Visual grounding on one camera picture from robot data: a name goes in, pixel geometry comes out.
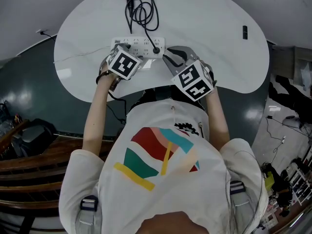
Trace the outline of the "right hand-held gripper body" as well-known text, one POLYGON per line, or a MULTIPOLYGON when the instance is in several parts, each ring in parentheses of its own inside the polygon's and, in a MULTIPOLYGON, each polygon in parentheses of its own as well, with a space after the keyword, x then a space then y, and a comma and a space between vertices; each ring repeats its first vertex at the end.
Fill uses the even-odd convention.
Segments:
POLYGON ((212 67, 199 57, 191 55, 184 60, 179 55, 173 55, 174 67, 172 83, 192 101, 198 101, 213 92, 215 78, 212 67))

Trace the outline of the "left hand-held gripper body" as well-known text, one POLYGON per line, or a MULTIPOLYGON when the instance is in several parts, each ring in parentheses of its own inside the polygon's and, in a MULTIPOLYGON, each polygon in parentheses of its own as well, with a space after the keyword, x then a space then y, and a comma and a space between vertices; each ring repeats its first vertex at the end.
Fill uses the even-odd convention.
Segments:
POLYGON ((123 50, 121 44, 116 44, 106 59, 108 70, 116 74, 110 90, 113 92, 120 81, 130 80, 143 62, 128 51, 123 50))

